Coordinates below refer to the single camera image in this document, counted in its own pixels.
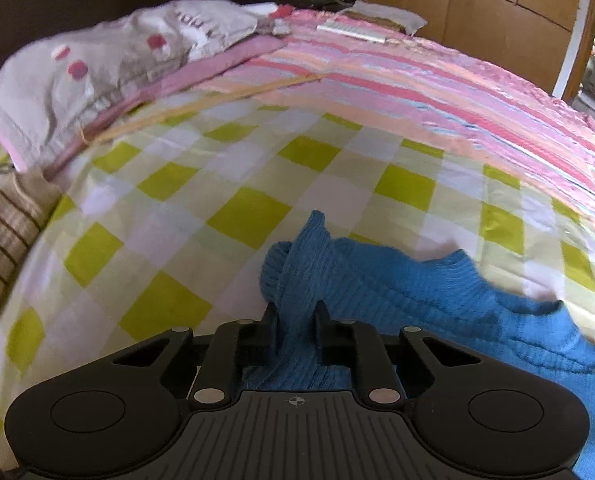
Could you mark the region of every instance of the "pink striped blanket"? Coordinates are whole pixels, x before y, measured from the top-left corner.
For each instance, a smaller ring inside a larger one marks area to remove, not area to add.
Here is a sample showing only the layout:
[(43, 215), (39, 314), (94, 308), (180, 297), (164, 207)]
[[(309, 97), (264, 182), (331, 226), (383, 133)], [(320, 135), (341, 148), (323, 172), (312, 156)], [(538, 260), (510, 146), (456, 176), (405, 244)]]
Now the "pink striped blanket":
[(201, 87), (231, 91), (309, 72), (318, 83), (264, 94), (482, 160), (530, 182), (595, 224), (595, 121), (498, 66), (429, 40), (369, 44), (316, 30), (327, 13), (289, 17), (288, 46)]

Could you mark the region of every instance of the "wooden door frame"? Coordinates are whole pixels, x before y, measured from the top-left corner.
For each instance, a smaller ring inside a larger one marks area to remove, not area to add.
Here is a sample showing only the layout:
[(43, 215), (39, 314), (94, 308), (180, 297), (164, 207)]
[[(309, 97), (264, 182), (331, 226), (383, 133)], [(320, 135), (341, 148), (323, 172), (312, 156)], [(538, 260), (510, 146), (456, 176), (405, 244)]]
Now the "wooden door frame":
[(580, 39), (580, 46), (578, 47), (577, 56), (571, 69), (571, 75), (564, 88), (562, 99), (570, 103), (578, 94), (580, 83), (584, 77), (586, 65), (591, 57), (591, 50), (593, 49), (593, 40), (595, 39), (595, 0), (589, 1), (589, 10), (586, 13), (586, 20), (584, 21), (584, 30)]

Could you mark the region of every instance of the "crosshair symbol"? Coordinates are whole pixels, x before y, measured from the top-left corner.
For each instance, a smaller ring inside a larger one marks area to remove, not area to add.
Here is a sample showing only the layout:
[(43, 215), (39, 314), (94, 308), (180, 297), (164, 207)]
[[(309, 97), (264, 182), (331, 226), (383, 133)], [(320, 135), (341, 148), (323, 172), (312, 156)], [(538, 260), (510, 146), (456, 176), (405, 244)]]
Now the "crosshair symbol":
[(291, 397), (288, 402), (290, 402), (291, 404), (293, 404), (293, 406), (298, 407), (301, 406), (303, 403), (308, 402), (308, 400), (303, 399), (302, 397)]

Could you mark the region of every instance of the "polka dot pillow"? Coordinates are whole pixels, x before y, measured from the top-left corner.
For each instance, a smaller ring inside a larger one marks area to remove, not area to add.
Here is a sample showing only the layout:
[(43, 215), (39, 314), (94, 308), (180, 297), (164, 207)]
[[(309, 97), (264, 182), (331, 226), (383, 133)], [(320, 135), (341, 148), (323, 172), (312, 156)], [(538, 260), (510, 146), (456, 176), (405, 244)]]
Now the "polka dot pillow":
[(50, 164), (101, 111), (261, 27), (227, 0), (176, 0), (31, 43), (0, 70), (3, 144), (26, 167)]

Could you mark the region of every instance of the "blue fabric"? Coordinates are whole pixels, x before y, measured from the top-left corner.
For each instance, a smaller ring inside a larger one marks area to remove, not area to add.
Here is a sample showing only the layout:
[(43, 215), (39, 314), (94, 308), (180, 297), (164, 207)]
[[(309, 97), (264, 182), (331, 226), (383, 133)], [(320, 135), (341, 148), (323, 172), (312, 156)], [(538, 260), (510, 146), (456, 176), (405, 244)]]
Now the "blue fabric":
[(574, 392), (591, 416), (575, 466), (595, 480), (595, 345), (561, 301), (536, 302), (488, 284), (463, 251), (417, 262), (393, 248), (332, 240), (314, 212), (295, 242), (269, 250), (260, 285), (280, 315), (278, 359), (247, 376), (247, 387), (332, 389), (350, 386), (346, 368), (322, 367), (312, 329), (324, 300), (333, 319), (357, 319), (396, 335), (417, 325)]

